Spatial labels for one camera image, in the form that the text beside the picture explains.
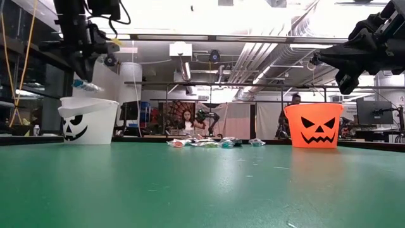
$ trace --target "halloween bucket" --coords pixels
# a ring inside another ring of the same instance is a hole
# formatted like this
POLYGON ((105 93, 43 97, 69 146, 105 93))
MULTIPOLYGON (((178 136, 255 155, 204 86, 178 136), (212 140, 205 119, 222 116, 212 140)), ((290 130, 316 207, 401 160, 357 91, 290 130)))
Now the halloween bucket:
POLYGON ((339 137, 341 104, 299 104, 284 108, 289 120, 292 146, 297 148, 336 148, 339 137))
POLYGON ((68 144, 110 144, 118 102, 106 99, 61 98, 63 136, 68 144))

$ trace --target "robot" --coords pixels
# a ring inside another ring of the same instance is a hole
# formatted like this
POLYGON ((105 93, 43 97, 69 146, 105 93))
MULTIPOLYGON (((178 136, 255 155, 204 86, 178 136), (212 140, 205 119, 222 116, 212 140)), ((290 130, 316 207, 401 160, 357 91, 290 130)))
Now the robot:
POLYGON ((391 0, 377 14, 358 22, 349 41, 314 54, 311 62, 331 65, 342 94, 350 94, 359 84, 359 76, 381 70, 400 74, 405 70, 405 1, 391 0))
MULTIPOLYGON (((106 37, 106 33, 99 30, 97 25, 91 23, 90 18, 109 15, 110 27, 114 30, 111 22, 119 22, 121 0, 54 0, 58 20, 63 39, 60 41, 47 41, 40 45, 41 51, 59 49, 66 62, 73 68, 76 74, 88 82, 92 81, 94 64, 102 54, 107 54, 104 64, 112 67, 117 63, 113 53, 120 50, 119 46, 106 37)), ((129 22, 130 17, 123 7, 129 22)))
POLYGON ((214 112, 209 112, 209 111, 204 111, 204 110, 197 111, 197 113, 196 113, 197 122, 202 124, 202 123, 204 123, 204 120, 206 118, 214 119, 214 122, 212 122, 211 125, 208 127, 209 136, 214 136, 214 126, 220 120, 220 116, 214 112))

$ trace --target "light fixture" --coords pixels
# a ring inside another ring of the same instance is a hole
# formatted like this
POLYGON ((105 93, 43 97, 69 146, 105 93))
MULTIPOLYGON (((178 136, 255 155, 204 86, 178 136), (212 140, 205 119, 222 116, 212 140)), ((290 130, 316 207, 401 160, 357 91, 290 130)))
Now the light fixture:
POLYGON ((330 48, 333 45, 324 44, 290 44, 290 48, 309 48, 309 49, 325 49, 330 48))

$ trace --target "orange bucket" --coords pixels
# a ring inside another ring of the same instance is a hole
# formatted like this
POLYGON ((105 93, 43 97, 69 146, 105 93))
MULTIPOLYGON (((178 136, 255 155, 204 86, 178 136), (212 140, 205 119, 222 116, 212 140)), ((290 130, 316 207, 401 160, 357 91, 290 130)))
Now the orange bucket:
POLYGON ((339 137, 341 104, 299 104, 284 108, 289 120, 292 146, 336 148, 339 137))

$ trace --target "computer monitor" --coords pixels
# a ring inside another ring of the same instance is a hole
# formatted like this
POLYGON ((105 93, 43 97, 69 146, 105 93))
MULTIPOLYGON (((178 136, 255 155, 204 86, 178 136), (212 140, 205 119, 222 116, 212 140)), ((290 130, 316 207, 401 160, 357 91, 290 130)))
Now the computer monitor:
POLYGON ((120 120, 125 119, 125 105, 127 106, 127 120, 138 119, 138 101, 125 102, 121 106, 120 120))
POLYGON ((356 101, 359 124, 393 124, 390 101, 356 101))

